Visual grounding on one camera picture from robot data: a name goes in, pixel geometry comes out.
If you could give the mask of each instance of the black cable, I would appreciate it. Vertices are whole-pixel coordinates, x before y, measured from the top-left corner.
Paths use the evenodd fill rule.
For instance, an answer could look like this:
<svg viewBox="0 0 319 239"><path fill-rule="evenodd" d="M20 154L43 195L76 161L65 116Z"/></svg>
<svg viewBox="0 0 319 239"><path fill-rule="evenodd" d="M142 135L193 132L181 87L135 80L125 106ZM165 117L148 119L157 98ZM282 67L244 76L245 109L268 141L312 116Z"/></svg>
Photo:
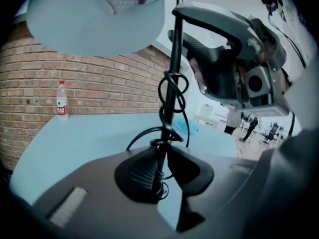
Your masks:
<svg viewBox="0 0 319 239"><path fill-rule="evenodd" d="M293 135L294 125L295 125L295 113L293 112L293 119L291 120L291 126L288 132L288 137Z"/></svg>
<svg viewBox="0 0 319 239"><path fill-rule="evenodd" d="M298 48L298 47L296 46L296 44L290 39L289 36L287 36L285 33L283 33L283 32L273 23L273 21L270 19L270 16L271 16L271 15L268 14L268 21L269 21L269 23L270 23L275 29L277 29L281 34L283 34L284 37L289 41L289 43L291 44L292 48L295 50L297 56L299 57L299 59L300 59L302 65L303 65L303 67L306 68L305 60L304 60L304 58L303 58L303 56L302 56L302 54L301 54L299 48Z"/></svg>
<svg viewBox="0 0 319 239"><path fill-rule="evenodd" d="M180 78L183 78L186 82L186 86L185 86L185 89L183 91L181 91L179 88L178 88L178 85L175 83L173 77L180 77ZM165 100L162 96L162 93L161 93L161 86L163 84L164 81L167 81L168 84L176 91L177 93L177 101L178 101L178 104L179 104L179 109L173 109L173 112L174 113L182 113L183 116L184 116L184 119L185 119L185 122L186 122L186 126L187 126L187 142L186 142L186 147L188 148L189 146L189 136L190 136L190 132L189 132L189 122L188 122L188 119L187 119L187 115L185 113L185 108L186 108L186 102L185 102L185 98L183 96L183 94L187 91L188 87L189 87L189 81L187 79L187 77L183 74L180 74L180 73L169 73L169 72L164 72L164 78L161 79L161 81L159 82L159 87L158 87L158 92L159 92L159 99L160 101L162 102L162 106L160 107L159 109L159 118L160 118L160 121L162 122L163 126L157 126L157 127L152 127L152 128L149 128L147 130L144 130L143 132L139 133L131 142L130 144L128 145L128 147L126 148L126 151L127 150L130 150L131 146L134 144L134 142L136 142L139 138L141 138L142 136L148 134L148 133L151 133L151 132L156 132L156 131L163 131L163 130L168 130L171 134L170 138L168 141L164 142L162 141L161 139L154 139L154 140L151 140L150 141L150 145L151 146L161 146L161 145L170 145L172 141L183 141L183 139L180 137L180 135L178 133L176 133L176 131L172 128L171 124L168 123L166 120L165 120L165 116L164 116L164 110L165 110ZM170 176L167 176L167 177L162 177L161 176L161 173L156 173L156 177L161 180L161 188L159 190L159 192L162 191L162 187L163 185L165 184L167 186L167 194L160 198L159 200L163 200L165 199L167 196L168 196L168 192L169 192L169 189L168 189L168 185L163 182L162 180L168 180L170 178L173 177L173 175L170 175Z"/></svg>

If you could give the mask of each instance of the handle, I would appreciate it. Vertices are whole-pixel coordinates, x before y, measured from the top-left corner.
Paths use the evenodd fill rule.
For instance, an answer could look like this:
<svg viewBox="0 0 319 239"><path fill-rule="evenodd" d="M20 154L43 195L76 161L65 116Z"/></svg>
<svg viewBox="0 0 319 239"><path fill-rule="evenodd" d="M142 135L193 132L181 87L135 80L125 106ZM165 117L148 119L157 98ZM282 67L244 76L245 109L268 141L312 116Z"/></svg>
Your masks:
<svg viewBox="0 0 319 239"><path fill-rule="evenodd" d="M173 30L168 32L172 41ZM207 87L207 97L222 101L238 102L236 84L233 76L233 50L226 50L223 46L208 48L192 36L183 33L182 54L190 61L195 58L202 72Z"/></svg>

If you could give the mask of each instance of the desk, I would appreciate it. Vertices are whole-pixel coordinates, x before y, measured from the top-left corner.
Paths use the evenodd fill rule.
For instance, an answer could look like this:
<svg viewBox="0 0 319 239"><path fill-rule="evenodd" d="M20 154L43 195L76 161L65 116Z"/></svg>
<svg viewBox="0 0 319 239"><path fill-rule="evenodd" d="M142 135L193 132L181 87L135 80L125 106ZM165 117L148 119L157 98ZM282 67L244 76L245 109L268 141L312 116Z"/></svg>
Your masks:
<svg viewBox="0 0 319 239"><path fill-rule="evenodd" d="M33 205L47 189L83 164L125 151L138 133L159 125L158 114L69 115L67 121L59 121L55 116L25 150L13 172L10 189ZM199 153L198 158L205 157L207 153L237 157L233 136L203 125L198 125L198 129L189 142L189 148ZM186 139L186 134L178 133ZM160 137L160 132L145 135L131 149L147 146L151 139L157 137ZM185 142L174 145L185 146ZM170 174L168 167L163 171ZM167 183L174 184L176 181L172 179ZM162 205L166 209L159 212L162 215L166 213L167 220L176 219L169 210L180 206L176 202L178 194L181 191L170 191L170 196L160 202L159 208ZM171 207L168 208L165 201L171 201Z"/></svg>

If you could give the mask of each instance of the office chair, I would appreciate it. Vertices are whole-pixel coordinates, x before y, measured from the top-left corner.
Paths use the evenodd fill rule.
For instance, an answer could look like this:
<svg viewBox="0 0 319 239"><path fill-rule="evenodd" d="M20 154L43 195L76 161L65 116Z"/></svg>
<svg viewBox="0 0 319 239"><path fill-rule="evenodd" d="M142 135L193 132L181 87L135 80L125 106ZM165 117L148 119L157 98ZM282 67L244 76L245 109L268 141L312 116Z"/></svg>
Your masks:
<svg viewBox="0 0 319 239"><path fill-rule="evenodd" d="M269 143L267 142L268 140L271 141L274 139L274 135L276 134L277 129L279 128L277 123L274 123L272 129L270 130L269 134L262 133L262 135L265 137L264 140L259 140L259 143L264 143L267 145L267 148L269 147Z"/></svg>

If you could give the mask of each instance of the plastic bottle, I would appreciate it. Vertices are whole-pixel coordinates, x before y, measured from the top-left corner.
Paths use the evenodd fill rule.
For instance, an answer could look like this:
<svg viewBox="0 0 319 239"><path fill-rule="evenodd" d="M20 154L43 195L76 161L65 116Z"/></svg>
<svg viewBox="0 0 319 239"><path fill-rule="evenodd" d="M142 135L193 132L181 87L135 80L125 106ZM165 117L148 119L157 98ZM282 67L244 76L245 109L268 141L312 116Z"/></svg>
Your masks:
<svg viewBox="0 0 319 239"><path fill-rule="evenodd" d="M59 120L66 120L68 118L66 89L64 88L64 81L59 81L59 88L56 93L56 109Z"/></svg>

